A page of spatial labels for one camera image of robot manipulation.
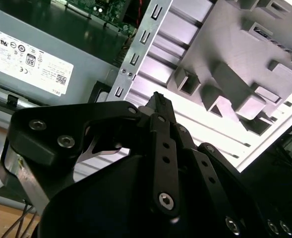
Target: wooden surface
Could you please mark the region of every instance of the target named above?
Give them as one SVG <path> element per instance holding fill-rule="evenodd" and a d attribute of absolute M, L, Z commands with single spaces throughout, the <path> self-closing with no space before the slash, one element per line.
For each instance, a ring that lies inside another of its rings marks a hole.
<path fill-rule="evenodd" d="M 0 238 L 1 236 L 8 230 L 8 228 L 21 216 L 22 211 L 2 206 L 0 205 Z M 22 231 L 20 234 L 23 233 L 27 225 L 29 224 L 33 214 L 28 214 L 23 222 Z M 37 223 L 39 222 L 39 216 L 36 217 L 34 220 L 29 232 L 27 233 L 27 237 L 32 235 L 34 228 L 36 227 Z M 7 236 L 8 238 L 14 238 L 18 229 L 18 225 L 12 230 L 12 232 Z"/>

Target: white label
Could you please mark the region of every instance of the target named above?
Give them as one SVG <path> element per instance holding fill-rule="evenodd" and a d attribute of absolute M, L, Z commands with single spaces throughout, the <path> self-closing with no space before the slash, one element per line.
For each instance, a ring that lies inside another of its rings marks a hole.
<path fill-rule="evenodd" d="M 0 32 L 0 72 L 61 96 L 72 71 L 72 64 Z"/>

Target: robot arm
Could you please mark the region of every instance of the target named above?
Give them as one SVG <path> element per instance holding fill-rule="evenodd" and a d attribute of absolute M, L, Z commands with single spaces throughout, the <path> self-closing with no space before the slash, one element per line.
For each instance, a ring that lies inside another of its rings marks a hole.
<path fill-rule="evenodd" d="M 78 161 L 129 156 L 74 183 Z M 24 109 L 12 116 L 0 162 L 5 186 L 41 215 L 37 237 L 292 237 L 211 144 L 197 147 L 171 101 Z"/>

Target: red wire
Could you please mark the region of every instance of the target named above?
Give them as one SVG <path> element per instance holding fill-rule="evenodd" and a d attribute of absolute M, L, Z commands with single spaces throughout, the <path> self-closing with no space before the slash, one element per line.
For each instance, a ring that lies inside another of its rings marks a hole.
<path fill-rule="evenodd" d="M 137 27 L 139 27 L 139 21 L 141 19 L 141 7 L 142 7 L 142 0 L 139 0 L 139 8 L 138 8 L 138 18 L 137 18 Z"/>

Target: silver screw head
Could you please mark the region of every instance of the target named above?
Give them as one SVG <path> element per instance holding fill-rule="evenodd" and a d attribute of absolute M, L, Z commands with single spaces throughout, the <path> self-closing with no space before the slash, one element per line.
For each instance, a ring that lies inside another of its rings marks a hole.
<path fill-rule="evenodd" d="M 181 130 L 182 132 L 187 132 L 187 130 L 185 129 L 184 126 L 180 126 L 180 130 Z"/>
<path fill-rule="evenodd" d="M 47 129 L 47 125 L 43 120 L 31 120 L 29 122 L 29 127 L 33 130 L 45 130 Z"/>
<path fill-rule="evenodd" d="M 165 122 L 166 120 L 162 116 L 158 116 L 158 119 L 162 122 Z"/>
<path fill-rule="evenodd" d="M 214 149 L 212 146 L 210 146 L 210 145 L 207 145 L 206 148 L 207 148 L 210 152 L 212 152 L 212 153 L 215 152 L 215 149 Z"/>
<path fill-rule="evenodd" d="M 160 193 L 159 202 L 160 202 L 161 206 L 163 206 L 164 208 L 166 208 L 169 211 L 171 211 L 175 205 L 172 197 L 170 197 L 169 194 L 166 194 L 164 192 Z"/>
<path fill-rule="evenodd" d="M 280 226 L 289 236 L 292 236 L 290 228 L 283 221 L 280 221 Z"/>
<path fill-rule="evenodd" d="M 128 110 L 129 110 L 131 113 L 134 113 L 134 114 L 137 113 L 137 111 L 136 111 L 134 108 L 128 108 Z"/>
<path fill-rule="evenodd" d="M 75 140 L 70 135 L 61 135 L 58 137 L 58 144 L 63 148 L 72 148 L 75 145 Z"/>
<path fill-rule="evenodd" d="M 225 222 L 227 227 L 229 228 L 229 230 L 235 235 L 235 236 L 239 236 L 240 231 L 239 231 L 239 227 L 236 224 L 236 222 L 230 218 L 230 217 L 226 217 L 225 218 Z"/>
<path fill-rule="evenodd" d="M 267 224 L 273 233 L 275 233 L 276 235 L 279 235 L 279 230 L 272 221 L 268 220 Z"/>

